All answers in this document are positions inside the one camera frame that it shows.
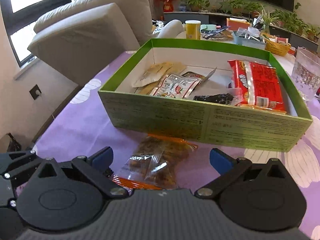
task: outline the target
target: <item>glass cup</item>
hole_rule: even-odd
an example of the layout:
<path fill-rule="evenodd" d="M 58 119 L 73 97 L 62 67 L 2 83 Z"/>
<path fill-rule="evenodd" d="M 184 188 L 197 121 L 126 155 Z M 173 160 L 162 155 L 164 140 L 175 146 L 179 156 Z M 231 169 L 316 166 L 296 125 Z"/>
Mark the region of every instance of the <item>glass cup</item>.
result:
<path fill-rule="evenodd" d="M 310 51 L 298 48 L 292 79 L 302 99 L 309 102 L 320 87 L 320 58 Z"/>

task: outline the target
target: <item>sofa cushion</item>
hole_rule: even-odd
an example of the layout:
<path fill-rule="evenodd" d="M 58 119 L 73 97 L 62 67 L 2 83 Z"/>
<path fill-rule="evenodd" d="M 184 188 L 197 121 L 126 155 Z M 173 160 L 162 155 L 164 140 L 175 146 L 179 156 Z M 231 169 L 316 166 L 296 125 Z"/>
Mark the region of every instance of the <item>sofa cushion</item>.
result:
<path fill-rule="evenodd" d="M 140 45 L 115 3 L 67 17 L 40 31 L 28 50 L 84 86 L 126 50 Z"/>
<path fill-rule="evenodd" d="M 116 3 L 128 21 L 140 45 L 152 36 L 151 11 L 148 0 L 76 0 L 42 15 L 34 26 L 36 33 L 79 12 Z"/>

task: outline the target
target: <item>white pillow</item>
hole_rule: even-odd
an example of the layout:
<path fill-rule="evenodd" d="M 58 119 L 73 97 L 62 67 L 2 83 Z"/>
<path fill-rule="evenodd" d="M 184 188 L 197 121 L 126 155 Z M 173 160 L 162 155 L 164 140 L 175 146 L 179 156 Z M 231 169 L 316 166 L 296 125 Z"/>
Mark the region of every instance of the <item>white pillow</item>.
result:
<path fill-rule="evenodd" d="M 182 22 L 172 20 L 165 25 L 160 31 L 158 38 L 175 39 L 179 33 L 183 32 Z"/>

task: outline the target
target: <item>green cardboard box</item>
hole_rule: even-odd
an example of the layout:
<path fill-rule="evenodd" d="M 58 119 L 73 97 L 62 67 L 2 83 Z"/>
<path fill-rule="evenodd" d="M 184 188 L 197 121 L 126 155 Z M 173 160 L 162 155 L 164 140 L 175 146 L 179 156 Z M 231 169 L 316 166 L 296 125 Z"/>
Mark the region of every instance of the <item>green cardboard box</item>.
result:
<path fill-rule="evenodd" d="M 233 59 L 275 67 L 290 115 L 139 95 L 132 88 L 151 64 L 165 61 L 182 62 L 197 73 L 218 67 L 212 82 L 217 88 L 226 87 L 232 73 L 228 60 Z M 221 42 L 151 39 L 105 83 L 99 95 L 115 127 L 231 147 L 288 152 L 312 123 L 290 77 L 270 52 Z"/>

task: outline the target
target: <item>black snack package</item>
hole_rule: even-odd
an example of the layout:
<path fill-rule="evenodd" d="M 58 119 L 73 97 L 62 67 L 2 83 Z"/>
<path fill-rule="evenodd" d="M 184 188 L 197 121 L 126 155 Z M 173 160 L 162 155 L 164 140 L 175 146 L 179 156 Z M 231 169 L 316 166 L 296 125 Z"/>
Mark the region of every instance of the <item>black snack package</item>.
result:
<path fill-rule="evenodd" d="M 233 95 L 227 93 L 227 94 L 218 94 L 214 96 L 195 96 L 193 100 L 217 103 L 222 105 L 230 105 L 233 98 L 234 98 Z"/>

